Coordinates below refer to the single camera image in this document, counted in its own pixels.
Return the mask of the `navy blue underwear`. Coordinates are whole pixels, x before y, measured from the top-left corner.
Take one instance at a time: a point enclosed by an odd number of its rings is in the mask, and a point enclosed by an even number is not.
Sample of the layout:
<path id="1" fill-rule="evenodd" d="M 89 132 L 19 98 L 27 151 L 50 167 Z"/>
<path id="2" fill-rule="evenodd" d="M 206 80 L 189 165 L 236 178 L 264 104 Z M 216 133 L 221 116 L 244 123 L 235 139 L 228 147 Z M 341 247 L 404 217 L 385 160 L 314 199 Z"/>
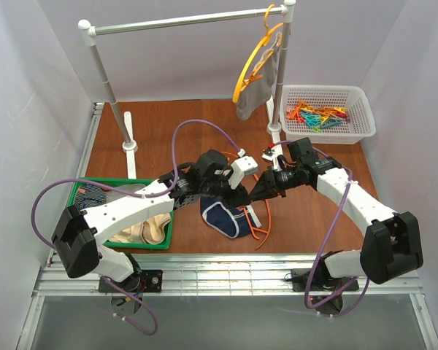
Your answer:
<path id="1" fill-rule="evenodd" d="M 252 206 L 246 206 L 245 212 L 236 208 L 227 209 L 222 202 L 214 198 L 200 198 L 200 212 L 205 223 L 223 236 L 235 239 L 251 234 L 245 215 L 253 228 L 262 226 Z"/>

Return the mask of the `orange plastic hanger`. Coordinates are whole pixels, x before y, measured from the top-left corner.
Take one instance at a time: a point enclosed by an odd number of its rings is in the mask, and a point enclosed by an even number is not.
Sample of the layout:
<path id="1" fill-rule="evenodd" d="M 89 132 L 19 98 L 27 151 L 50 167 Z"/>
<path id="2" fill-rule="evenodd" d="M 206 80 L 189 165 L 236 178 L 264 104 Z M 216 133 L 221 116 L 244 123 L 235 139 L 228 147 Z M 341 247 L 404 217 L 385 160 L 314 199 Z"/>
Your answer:
<path id="1" fill-rule="evenodd" d="M 255 247 L 255 251 L 259 252 L 262 246 L 269 240 L 269 235 L 272 230 L 272 211 L 271 206 L 268 200 L 264 200 L 260 202 L 260 206 L 262 209 L 257 211 L 257 218 L 261 219 L 261 226 L 255 225 L 251 223 L 251 210 L 242 208 L 242 211 L 246 211 L 245 219 L 247 220 L 247 224 L 249 225 L 251 236 L 257 242 Z"/>

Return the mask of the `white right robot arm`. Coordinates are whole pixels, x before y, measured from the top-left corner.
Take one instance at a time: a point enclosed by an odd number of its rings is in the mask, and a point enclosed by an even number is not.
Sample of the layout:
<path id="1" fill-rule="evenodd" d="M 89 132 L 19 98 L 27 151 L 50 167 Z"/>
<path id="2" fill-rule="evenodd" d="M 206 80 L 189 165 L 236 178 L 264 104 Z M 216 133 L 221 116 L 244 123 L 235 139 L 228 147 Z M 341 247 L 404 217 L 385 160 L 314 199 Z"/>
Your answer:
<path id="1" fill-rule="evenodd" d="M 383 205 L 358 183 L 349 171 L 329 156 L 319 156 L 310 139 L 288 144 L 291 161 L 280 169 L 268 168 L 251 190 L 252 201 L 263 201 L 286 190 L 308 185 L 340 206 L 362 233 L 361 249 L 329 252 L 316 259 L 313 275 L 319 281 L 365 276 L 375 284 L 423 266 L 418 219 Z"/>

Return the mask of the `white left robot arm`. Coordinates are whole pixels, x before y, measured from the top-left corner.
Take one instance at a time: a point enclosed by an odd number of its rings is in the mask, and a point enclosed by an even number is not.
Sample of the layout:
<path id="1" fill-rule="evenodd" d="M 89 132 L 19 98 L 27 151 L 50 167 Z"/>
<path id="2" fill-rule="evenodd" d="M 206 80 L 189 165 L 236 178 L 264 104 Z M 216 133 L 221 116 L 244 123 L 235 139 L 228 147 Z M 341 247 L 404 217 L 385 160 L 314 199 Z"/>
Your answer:
<path id="1" fill-rule="evenodd" d="M 96 273 L 131 291 L 142 270 L 128 253 L 116 252 L 104 244 L 115 234 L 158 214 L 169 214 L 211 197 L 227 208 L 250 204 L 241 181 L 258 171 L 248 155 L 228 162 L 219 151 L 209 150 L 195 163 L 183 163 L 148 186 L 110 203 L 79 210 L 64 209 L 52 235 L 55 250 L 71 279 Z"/>

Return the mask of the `beige underwear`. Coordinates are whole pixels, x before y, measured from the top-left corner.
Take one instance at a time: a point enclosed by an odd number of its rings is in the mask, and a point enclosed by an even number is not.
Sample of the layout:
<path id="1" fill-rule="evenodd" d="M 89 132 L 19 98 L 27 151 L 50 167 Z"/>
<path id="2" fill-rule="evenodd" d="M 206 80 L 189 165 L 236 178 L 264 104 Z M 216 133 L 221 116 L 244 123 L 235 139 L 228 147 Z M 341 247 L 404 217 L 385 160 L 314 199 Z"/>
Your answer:
<path id="1" fill-rule="evenodd" d="M 169 213 L 155 215 L 147 220 L 125 228 L 109 239 L 121 244 L 159 245 L 166 238 L 165 227 L 171 222 Z"/>

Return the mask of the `grey hanging underwear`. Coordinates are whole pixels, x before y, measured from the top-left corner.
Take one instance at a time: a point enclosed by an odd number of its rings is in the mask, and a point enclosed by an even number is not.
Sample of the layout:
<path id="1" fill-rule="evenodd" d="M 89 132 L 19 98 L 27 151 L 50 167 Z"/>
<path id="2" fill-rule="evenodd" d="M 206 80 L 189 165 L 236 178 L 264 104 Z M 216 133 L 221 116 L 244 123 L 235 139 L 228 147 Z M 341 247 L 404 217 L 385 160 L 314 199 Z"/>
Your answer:
<path id="1" fill-rule="evenodd" d="M 278 32 L 272 46 L 263 51 L 260 59 L 256 62 L 244 87 L 239 90 L 236 102 L 237 117 L 240 120 L 248 120 L 251 114 L 272 96 L 272 87 L 277 81 L 280 48 L 283 34 Z"/>

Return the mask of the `grey underwear in tray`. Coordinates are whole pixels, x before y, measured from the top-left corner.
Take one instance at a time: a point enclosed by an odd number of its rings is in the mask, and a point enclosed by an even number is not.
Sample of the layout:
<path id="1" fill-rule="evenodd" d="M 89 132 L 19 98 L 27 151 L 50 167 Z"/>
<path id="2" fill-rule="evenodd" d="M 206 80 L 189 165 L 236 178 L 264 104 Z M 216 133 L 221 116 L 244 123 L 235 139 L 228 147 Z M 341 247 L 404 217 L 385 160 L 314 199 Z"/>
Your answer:
<path id="1" fill-rule="evenodd" d="M 116 201 L 119 198 L 123 198 L 123 197 L 127 196 L 127 193 L 136 193 L 137 191 L 142 190 L 145 187 L 146 187 L 145 184 L 140 184 L 140 183 L 124 184 L 124 185 L 118 186 L 118 187 L 116 187 L 116 189 L 122 190 L 122 192 L 117 192 L 114 190 L 106 191 L 107 202 L 110 203 L 110 202 Z"/>

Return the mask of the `striped blue underwear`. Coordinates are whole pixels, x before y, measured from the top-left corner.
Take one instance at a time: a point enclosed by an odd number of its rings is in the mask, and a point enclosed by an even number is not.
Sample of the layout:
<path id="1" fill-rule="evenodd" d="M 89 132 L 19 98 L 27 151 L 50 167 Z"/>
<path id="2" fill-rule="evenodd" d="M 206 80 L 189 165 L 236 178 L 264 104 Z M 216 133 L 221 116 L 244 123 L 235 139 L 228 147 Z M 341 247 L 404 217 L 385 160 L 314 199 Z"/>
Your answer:
<path id="1" fill-rule="evenodd" d="M 74 205 L 79 210 L 97 207 L 106 203 L 105 191 L 92 184 L 81 184 L 74 196 Z"/>

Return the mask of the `teal clothespin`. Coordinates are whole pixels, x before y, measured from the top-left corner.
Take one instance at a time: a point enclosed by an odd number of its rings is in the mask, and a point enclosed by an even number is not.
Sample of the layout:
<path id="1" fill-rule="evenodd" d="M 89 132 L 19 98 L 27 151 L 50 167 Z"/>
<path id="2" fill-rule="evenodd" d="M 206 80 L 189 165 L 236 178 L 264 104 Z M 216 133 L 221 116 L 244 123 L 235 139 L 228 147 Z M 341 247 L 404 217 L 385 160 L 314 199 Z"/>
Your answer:
<path id="1" fill-rule="evenodd" d="M 343 119 L 340 118 L 328 118 L 324 122 L 322 122 L 319 127 L 320 128 L 331 128 L 336 125 L 340 125 L 342 123 Z"/>

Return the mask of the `white plastic basket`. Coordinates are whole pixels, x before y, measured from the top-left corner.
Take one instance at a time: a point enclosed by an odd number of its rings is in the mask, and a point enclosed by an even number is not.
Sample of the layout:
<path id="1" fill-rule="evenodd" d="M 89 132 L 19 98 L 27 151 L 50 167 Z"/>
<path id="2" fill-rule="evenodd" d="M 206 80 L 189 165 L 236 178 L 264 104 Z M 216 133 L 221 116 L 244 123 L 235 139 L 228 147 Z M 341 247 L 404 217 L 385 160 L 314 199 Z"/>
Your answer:
<path id="1" fill-rule="evenodd" d="M 331 128 L 320 128 L 328 118 L 343 121 Z M 287 139 L 308 137 L 314 144 L 355 144 L 376 133 L 368 98 L 356 86 L 286 85 L 280 122 Z M 322 132 L 312 132 L 314 127 Z"/>

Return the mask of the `green plastic tray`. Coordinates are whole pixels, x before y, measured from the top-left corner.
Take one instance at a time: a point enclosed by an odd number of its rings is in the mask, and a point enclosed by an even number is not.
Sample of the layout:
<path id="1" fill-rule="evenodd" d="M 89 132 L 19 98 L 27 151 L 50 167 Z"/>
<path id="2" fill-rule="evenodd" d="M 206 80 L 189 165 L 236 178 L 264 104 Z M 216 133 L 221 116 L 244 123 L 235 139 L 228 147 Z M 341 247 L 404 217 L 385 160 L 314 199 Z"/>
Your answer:
<path id="1" fill-rule="evenodd" d="M 150 179 L 102 179 L 92 178 L 93 182 L 105 183 L 134 193 L 148 186 Z M 85 183 L 76 183 L 69 198 L 69 205 L 80 210 L 111 203 L 123 194 Z M 131 227 L 125 228 L 104 243 L 109 248 L 166 250 L 172 237 L 173 213 L 159 214 Z"/>

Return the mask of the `white clothes rack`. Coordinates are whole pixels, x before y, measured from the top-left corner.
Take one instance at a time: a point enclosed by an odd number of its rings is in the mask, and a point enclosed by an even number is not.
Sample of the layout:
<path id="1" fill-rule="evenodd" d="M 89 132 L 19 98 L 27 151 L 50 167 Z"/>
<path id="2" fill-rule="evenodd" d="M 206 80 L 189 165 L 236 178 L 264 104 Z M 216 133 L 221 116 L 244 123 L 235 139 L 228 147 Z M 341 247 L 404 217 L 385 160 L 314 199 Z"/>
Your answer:
<path id="1" fill-rule="evenodd" d="M 91 51 L 99 76 L 101 77 L 102 83 L 107 92 L 109 105 L 111 106 L 112 112 L 123 137 L 122 149 L 126 154 L 127 174 L 130 179 L 134 179 L 137 176 L 135 153 L 138 149 L 137 142 L 133 137 L 132 116 L 130 112 L 122 113 L 120 111 L 119 103 L 117 102 L 96 46 L 96 37 L 135 31 L 147 31 L 159 28 L 173 28 L 203 23 L 216 23 L 228 20 L 262 17 L 264 19 L 265 35 L 260 39 L 255 49 L 253 49 L 249 59 L 246 61 L 245 66 L 239 75 L 239 79 L 233 94 L 233 99 L 237 99 L 239 92 L 245 85 L 245 74 L 250 68 L 254 57 L 257 55 L 258 51 L 269 42 L 272 33 L 281 28 L 283 30 L 283 34 L 280 56 L 278 60 L 276 88 L 274 95 L 266 101 L 266 108 L 269 118 L 267 132 L 271 136 L 273 145 L 275 145 L 277 148 L 272 152 L 272 161 L 275 163 L 277 161 L 277 156 L 283 153 L 282 147 L 279 145 L 279 142 L 281 141 L 280 132 L 282 130 L 280 123 L 280 109 L 283 96 L 283 77 L 285 73 L 288 41 L 291 32 L 291 24 L 293 22 L 295 4 L 295 1 L 284 1 L 280 6 L 269 6 L 267 9 L 248 9 L 232 12 L 219 12 L 206 15 L 193 15 L 162 20 L 151 20 L 138 23 L 124 23 L 113 26 L 96 27 L 93 26 L 88 20 L 80 20 L 78 22 L 78 28 L 82 34 L 86 46 Z"/>

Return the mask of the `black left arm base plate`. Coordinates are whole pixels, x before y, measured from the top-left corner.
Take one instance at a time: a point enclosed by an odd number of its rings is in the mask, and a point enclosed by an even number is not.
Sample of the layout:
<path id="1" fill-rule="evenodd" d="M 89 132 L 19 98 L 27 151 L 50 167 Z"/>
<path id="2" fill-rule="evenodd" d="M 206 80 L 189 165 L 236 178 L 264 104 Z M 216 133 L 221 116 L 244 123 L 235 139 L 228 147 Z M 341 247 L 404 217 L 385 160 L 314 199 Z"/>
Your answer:
<path id="1" fill-rule="evenodd" d="M 147 269 L 135 272 L 132 276 L 129 276 L 122 282 L 117 282 L 111 278 L 109 278 L 109 280 L 116 287 L 131 294 L 136 294 L 138 292 L 157 293 L 162 289 L 163 273 L 162 270 Z"/>

